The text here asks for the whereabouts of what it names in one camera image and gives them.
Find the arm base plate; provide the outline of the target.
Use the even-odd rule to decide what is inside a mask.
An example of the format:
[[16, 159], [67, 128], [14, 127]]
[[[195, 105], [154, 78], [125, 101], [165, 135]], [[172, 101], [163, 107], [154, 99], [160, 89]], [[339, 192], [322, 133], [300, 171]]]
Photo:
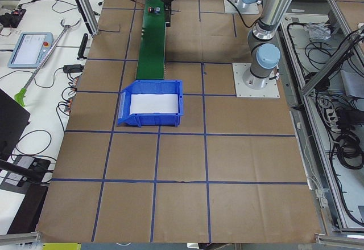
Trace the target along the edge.
[[260, 0], [230, 0], [233, 5], [231, 5], [227, 0], [224, 0], [224, 8], [226, 14], [237, 14], [235, 7], [241, 14], [258, 14], [257, 2]]
[[274, 72], [260, 79], [250, 71], [250, 63], [232, 63], [235, 93], [239, 98], [278, 99], [280, 97]]

